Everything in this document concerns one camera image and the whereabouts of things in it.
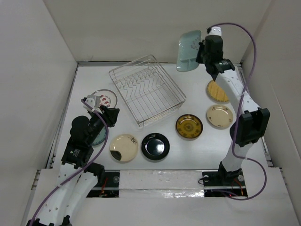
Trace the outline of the white plate with red characters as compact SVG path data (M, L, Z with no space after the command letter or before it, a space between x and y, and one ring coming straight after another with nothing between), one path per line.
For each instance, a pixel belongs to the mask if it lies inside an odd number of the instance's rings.
M100 89L92 93L94 96L100 97L99 106L115 108L118 102L117 95L109 89Z

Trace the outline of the light green rectangular tray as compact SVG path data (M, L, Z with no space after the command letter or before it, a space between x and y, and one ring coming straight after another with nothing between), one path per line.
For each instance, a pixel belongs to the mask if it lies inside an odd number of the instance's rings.
M184 33L179 40L178 57L176 69L179 72L195 70L199 63L196 62L199 43L201 41L201 31L194 30Z

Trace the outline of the bamboo pattern round plate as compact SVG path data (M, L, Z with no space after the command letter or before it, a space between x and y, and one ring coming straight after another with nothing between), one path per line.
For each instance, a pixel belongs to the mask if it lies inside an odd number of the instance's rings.
M206 87L206 93L209 95L211 99L219 103L227 103L229 102L229 98L227 97L224 90L213 80L211 80Z

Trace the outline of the glossy black plate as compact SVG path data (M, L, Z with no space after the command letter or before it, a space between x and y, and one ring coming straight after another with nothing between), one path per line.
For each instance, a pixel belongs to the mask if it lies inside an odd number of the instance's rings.
M151 161L160 161L167 157L170 143L167 137L160 133L148 134L141 143L143 155Z

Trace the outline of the cream plate with brown flowers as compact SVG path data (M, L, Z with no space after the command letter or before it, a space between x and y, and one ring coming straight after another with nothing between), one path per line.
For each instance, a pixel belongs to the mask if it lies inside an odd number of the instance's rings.
M232 111L224 105L212 105L206 112L208 121L215 127L226 129L234 120Z

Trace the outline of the yellow brown patterned plate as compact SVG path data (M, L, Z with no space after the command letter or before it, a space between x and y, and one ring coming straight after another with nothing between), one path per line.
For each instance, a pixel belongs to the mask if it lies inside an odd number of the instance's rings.
M194 140L202 134L204 126L197 116L184 114L176 120L175 129L182 138Z

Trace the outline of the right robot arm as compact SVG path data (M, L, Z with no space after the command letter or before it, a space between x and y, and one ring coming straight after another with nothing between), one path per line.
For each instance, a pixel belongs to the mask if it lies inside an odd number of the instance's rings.
M253 101L239 80L233 63L223 58L220 35L208 35L200 42L196 61L204 64L206 72L219 85L236 110L236 122L230 128L231 145L216 172L210 172L207 186L225 186L242 171L247 152L264 135L270 112Z

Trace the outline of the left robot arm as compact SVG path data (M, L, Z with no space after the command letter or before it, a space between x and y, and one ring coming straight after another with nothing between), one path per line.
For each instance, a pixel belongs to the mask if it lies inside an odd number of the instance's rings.
M92 143L102 129L117 122L118 108L89 107L90 118L78 116L71 123L70 138L61 159L55 188L39 205L29 226L70 226L91 189L104 183L104 166L94 162Z

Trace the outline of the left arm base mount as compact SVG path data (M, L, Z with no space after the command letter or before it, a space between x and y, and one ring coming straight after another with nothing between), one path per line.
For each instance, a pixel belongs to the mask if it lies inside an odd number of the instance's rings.
M91 189L87 198L118 198L119 182L119 170L106 170L103 179Z

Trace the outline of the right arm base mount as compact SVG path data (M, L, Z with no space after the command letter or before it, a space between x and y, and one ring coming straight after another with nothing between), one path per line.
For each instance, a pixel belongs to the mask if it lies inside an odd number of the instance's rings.
M217 171L202 171L198 183L204 188L205 197L247 197L247 189L242 172L237 177L221 181Z

